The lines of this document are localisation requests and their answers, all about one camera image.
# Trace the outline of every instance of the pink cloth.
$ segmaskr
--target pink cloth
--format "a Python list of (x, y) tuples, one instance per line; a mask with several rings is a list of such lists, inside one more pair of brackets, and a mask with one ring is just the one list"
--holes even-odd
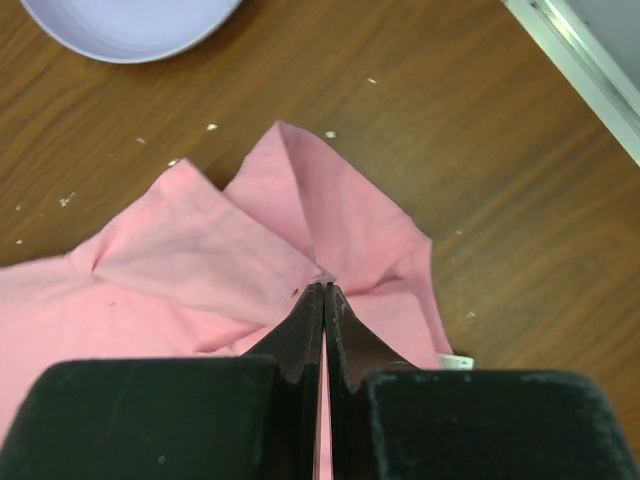
[(276, 123), (224, 192), (183, 160), (71, 253), (0, 269), (0, 438), (56, 362), (241, 354), (315, 281), (335, 280), (392, 348), (437, 367), (451, 349), (430, 260), (411, 219), (304, 130)]

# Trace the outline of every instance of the cloth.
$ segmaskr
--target cloth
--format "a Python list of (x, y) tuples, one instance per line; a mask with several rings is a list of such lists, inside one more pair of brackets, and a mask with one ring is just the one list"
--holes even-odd
[(224, 192), (182, 160), (72, 252), (0, 269), (0, 439), (52, 364), (242, 354), (316, 281), (340, 285), (410, 362), (437, 367), (451, 349), (430, 258), (412, 220), (304, 130), (276, 123)]

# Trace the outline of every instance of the towel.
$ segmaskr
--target towel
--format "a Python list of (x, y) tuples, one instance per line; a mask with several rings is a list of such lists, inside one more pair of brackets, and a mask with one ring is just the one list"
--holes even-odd
[[(421, 368), (451, 353), (431, 241), (313, 134), (276, 123), (224, 191), (188, 160), (72, 252), (0, 269), (0, 438), (32, 383), (87, 358), (239, 355), (334, 281)], [(321, 478), (331, 478), (326, 369)]]

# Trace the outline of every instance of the brown tabletop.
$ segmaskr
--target brown tabletop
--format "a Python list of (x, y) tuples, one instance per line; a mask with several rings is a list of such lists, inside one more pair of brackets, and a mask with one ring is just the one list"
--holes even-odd
[(4, 2), (0, 265), (69, 251), (174, 158), (224, 186), (275, 119), (335, 131), (434, 239), (456, 350), (590, 375), (640, 453), (640, 171), (497, 0), (245, 0), (138, 66)]

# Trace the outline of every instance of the crumb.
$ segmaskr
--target crumb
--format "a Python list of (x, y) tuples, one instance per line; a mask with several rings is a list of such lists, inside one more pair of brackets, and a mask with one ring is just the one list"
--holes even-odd
[(60, 200), (58, 200), (58, 202), (60, 202), (61, 207), (66, 207), (67, 204), (71, 201), (71, 199), (75, 196), (76, 196), (76, 192), (71, 192), (71, 195), (69, 195), (67, 198), (61, 198)]

